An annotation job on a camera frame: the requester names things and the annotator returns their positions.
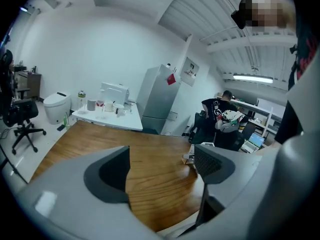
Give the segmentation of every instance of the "small device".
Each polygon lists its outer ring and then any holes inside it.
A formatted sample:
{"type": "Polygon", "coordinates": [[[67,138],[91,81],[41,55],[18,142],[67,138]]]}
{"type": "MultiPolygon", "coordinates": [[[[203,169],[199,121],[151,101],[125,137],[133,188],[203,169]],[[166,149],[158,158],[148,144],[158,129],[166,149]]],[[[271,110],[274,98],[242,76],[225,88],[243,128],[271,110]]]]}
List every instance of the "small device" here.
{"type": "Polygon", "coordinates": [[[87,104],[86,104],[86,108],[89,111],[94,111],[96,109],[96,100],[88,99],[87,104]]]}
{"type": "Polygon", "coordinates": [[[105,90],[105,101],[115,102],[120,105],[128,102],[129,88],[124,85],[103,82],[101,89],[105,90]]]}
{"type": "Polygon", "coordinates": [[[61,125],[57,128],[57,130],[58,130],[59,132],[61,132],[64,128],[65,128],[65,125],[64,125],[64,124],[61,124],[61,125]]]}

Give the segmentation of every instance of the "chair base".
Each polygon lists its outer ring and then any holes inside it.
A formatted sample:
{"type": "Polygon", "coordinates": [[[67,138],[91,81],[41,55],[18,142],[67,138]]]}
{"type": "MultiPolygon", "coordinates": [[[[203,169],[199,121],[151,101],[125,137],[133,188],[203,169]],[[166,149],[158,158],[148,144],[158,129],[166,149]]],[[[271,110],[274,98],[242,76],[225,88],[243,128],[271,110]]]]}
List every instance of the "chair base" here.
{"type": "Polygon", "coordinates": [[[29,143],[31,144],[33,151],[34,152],[38,152],[38,149],[34,146],[32,140],[29,137],[29,134],[32,133],[38,133],[38,132],[42,132],[43,135],[46,135],[47,132],[44,129],[34,129],[35,125],[30,122],[30,120],[27,120],[28,125],[25,126],[25,124],[23,123],[21,127],[19,127],[18,129],[14,130],[14,135],[17,136],[15,142],[12,145],[12,153],[15,155],[17,152],[15,150],[15,147],[17,146],[17,144],[22,140],[22,138],[24,136],[27,137],[29,143]]]}

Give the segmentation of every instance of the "ceiling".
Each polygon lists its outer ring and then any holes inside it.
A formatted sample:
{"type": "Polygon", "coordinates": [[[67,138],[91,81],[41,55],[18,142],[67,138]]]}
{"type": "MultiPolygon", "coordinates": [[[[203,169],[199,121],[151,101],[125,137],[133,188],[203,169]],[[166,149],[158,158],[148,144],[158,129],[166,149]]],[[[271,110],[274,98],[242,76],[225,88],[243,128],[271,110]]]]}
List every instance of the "ceiling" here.
{"type": "Polygon", "coordinates": [[[235,23],[230,14],[238,9],[240,0],[29,0],[28,3],[42,12],[95,5],[143,15],[184,40],[191,34],[199,37],[226,82],[234,81],[234,73],[252,74],[273,77],[271,87],[288,90],[295,60],[289,48],[297,42],[295,34],[280,29],[252,32],[247,27],[232,28],[235,23]]]}

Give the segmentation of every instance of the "toilet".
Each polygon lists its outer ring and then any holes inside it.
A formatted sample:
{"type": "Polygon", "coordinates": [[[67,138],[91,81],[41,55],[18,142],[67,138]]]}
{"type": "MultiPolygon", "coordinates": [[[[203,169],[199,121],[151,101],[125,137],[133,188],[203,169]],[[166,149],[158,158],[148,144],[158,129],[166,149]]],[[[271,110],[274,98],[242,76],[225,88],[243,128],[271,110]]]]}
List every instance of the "toilet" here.
{"type": "Polygon", "coordinates": [[[61,123],[67,112],[70,114],[71,96],[65,92],[51,94],[43,101],[46,116],[52,125],[61,123]]]}

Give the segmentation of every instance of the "wooden tabletop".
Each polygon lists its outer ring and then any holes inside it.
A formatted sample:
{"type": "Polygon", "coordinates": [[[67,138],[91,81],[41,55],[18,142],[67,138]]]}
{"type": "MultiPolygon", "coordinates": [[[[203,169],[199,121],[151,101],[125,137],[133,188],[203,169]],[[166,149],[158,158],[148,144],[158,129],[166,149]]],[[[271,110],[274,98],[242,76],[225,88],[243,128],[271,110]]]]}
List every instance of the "wooden tabletop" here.
{"type": "Polygon", "coordinates": [[[204,184],[183,165],[190,144],[183,137],[145,134],[76,122],[52,147],[33,179],[53,164],[100,150],[130,146],[126,192],[134,215],[155,232],[171,227],[200,208],[204,184]]]}

